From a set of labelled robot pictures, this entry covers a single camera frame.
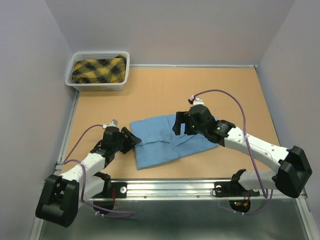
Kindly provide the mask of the light blue long sleeve shirt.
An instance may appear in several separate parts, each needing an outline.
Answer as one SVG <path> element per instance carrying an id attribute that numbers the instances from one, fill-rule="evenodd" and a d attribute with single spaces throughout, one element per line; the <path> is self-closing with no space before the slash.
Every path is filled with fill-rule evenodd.
<path id="1" fill-rule="evenodd" d="M 130 123 L 131 132 L 141 139 L 135 146 L 138 170 L 169 163 L 218 146 L 203 135 L 175 135 L 175 114 L 161 115 Z"/>

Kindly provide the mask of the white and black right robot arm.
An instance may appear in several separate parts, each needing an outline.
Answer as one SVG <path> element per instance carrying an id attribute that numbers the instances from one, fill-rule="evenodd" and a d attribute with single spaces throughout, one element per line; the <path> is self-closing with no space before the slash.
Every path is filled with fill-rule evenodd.
<path id="1" fill-rule="evenodd" d="M 278 190 L 290 198 L 298 198 L 313 171 L 305 151 L 298 147 L 286 148 L 245 134 L 235 124 L 226 120 L 216 120 L 204 105 L 194 105 L 188 111 L 178 111 L 175 115 L 173 132 L 203 135 L 209 142 L 218 144 L 253 157 L 269 171 L 259 174 L 240 170 L 230 182 L 231 192 L 242 195 L 247 190 Z"/>

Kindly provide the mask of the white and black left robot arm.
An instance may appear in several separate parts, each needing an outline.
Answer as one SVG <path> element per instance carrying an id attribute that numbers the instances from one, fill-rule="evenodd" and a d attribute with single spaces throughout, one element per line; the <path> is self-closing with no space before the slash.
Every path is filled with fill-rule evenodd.
<path id="1" fill-rule="evenodd" d="M 83 205 L 92 207 L 96 214 L 107 218 L 128 218 L 133 212 L 114 210 L 116 196 L 125 197 L 120 187 L 114 187 L 110 175 L 102 173 L 116 153 L 126 154 L 141 139 L 126 127 L 104 125 L 102 139 L 84 160 L 59 175 L 52 174 L 44 182 L 35 216 L 62 227 L 69 227 Z"/>

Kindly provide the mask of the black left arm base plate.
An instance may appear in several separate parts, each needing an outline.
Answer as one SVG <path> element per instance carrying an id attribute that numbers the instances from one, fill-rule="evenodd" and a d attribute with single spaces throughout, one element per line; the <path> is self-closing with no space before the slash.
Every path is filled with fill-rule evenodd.
<path id="1" fill-rule="evenodd" d="M 127 197 L 128 184 L 124 181 L 109 182 L 101 193 L 93 197 L 93 204 L 104 209 L 114 210 L 117 199 Z"/>

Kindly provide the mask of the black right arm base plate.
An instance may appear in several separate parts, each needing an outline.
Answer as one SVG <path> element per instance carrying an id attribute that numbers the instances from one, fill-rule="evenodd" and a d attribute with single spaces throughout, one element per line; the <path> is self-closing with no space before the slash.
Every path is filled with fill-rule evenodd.
<path id="1" fill-rule="evenodd" d="M 239 213 L 248 213 L 251 198 L 259 197 L 259 191 L 246 190 L 237 181 L 217 181 L 211 194 L 217 198 L 228 198 L 230 208 Z"/>

